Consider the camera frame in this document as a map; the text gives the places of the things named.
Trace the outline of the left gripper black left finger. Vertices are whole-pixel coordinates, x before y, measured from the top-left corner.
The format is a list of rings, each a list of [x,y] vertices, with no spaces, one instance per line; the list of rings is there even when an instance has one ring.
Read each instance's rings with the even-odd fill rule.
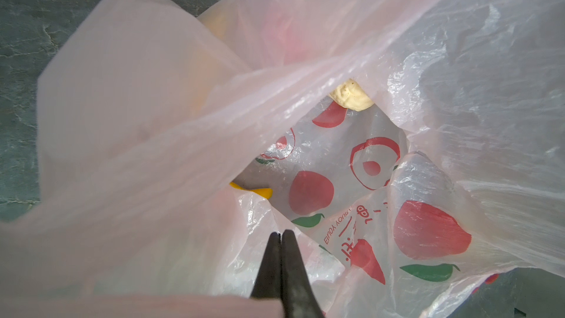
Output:
[[[250,297],[254,299],[281,299],[281,270],[281,236],[279,233],[273,232],[269,236]]]

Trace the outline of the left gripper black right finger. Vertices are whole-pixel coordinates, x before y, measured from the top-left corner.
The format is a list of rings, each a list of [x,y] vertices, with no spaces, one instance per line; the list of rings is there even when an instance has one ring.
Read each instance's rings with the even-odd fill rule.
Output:
[[[313,294],[297,238],[285,230],[281,239],[281,300],[287,318],[324,318]]]

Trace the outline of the pink plastic bag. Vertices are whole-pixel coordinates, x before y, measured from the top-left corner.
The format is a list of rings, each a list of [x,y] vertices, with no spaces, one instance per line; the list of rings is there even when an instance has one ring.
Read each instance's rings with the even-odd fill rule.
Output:
[[[101,0],[37,93],[3,317],[279,316],[250,294],[285,230],[325,317],[564,274],[564,0]]]

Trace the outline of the cream fake fruit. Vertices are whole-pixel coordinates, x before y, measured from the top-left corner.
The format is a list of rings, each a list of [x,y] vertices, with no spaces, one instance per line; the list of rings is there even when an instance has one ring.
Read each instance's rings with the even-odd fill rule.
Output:
[[[367,110],[375,104],[354,79],[348,79],[339,85],[329,93],[329,97],[341,107],[357,112]]]

